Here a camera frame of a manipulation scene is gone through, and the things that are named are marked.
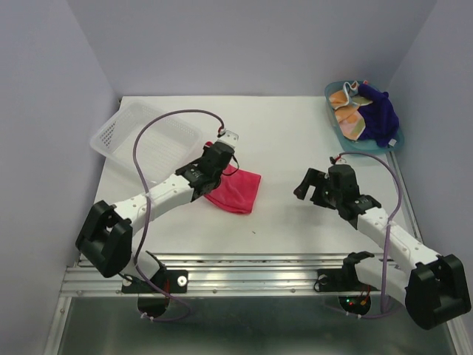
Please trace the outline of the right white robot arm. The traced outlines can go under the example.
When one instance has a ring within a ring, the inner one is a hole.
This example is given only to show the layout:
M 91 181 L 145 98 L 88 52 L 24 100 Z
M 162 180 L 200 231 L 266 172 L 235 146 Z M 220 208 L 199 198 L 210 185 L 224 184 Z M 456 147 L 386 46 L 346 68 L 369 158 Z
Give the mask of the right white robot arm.
M 387 251 L 386 257 L 351 252 L 341 267 L 318 269 L 315 291 L 356 292 L 367 286 L 383 291 L 424 330 L 471 311 L 461 260 L 425 246 L 391 221 L 374 197 L 360 192 L 351 166 L 336 164 L 327 172 L 308 169 L 295 196 L 304 200 L 310 187 L 315 189 L 310 199 L 314 205 L 337 211 L 342 220 Z

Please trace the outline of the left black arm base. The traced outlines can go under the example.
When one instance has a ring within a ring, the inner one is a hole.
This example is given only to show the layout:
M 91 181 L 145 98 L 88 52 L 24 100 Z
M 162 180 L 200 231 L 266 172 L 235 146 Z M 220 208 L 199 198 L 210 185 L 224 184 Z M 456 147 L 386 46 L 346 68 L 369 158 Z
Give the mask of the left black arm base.
M 133 294 L 154 294 L 139 298 L 140 317 L 151 322 L 177 322 L 191 316 L 191 306 L 180 298 L 187 292 L 188 272 L 170 271 L 154 254 L 146 251 L 119 273 L 124 288 Z

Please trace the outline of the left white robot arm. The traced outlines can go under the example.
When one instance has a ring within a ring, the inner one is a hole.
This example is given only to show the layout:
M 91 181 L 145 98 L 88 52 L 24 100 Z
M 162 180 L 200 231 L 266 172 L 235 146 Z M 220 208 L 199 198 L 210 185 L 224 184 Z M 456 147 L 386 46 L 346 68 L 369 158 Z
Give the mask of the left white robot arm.
M 147 291 L 157 291 L 165 274 L 154 266 L 132 271 L 141 249 L 132 248 L 137 232 L 146 233 L 150 222 L 179 206 L 203 197 L 221 183 L 235 146 L 221 140 L 204 148 L 200 158 L 179 168 L 162 183 L 118 203 L 100 200 L 86 216 L 75 241 L 76 249 L 105 278 L 129 274 Z

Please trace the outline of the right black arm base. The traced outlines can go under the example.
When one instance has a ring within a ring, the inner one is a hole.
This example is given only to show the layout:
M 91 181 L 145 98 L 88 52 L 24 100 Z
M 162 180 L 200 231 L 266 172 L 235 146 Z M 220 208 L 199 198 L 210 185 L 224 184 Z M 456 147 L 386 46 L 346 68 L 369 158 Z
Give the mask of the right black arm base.
M 345 314 L 359 319 L 375 319 L 377 316 L 368 316 L 371 307 L 371 291 L 377 290 L 358 279 L 355 267 L 362 261 L 378 261 L 375 255 L 368 251 L 352 252 L 342 260 L 338 268 L 318 268 L 317 278 L 313 284 L 315 292 L 341 293 L 355 292 L 352 296 L 339 296 L 338 301 Z

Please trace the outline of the pink microfiber towel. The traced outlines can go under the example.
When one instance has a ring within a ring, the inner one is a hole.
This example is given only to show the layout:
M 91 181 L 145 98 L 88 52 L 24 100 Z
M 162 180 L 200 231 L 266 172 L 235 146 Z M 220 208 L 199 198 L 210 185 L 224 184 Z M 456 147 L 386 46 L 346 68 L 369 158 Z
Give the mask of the pink microfiber towel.
M 229 165 L 220 185 L 205 198 L 219 209 L 234 214 L 250 214 L 259 191 L 262 176 Z

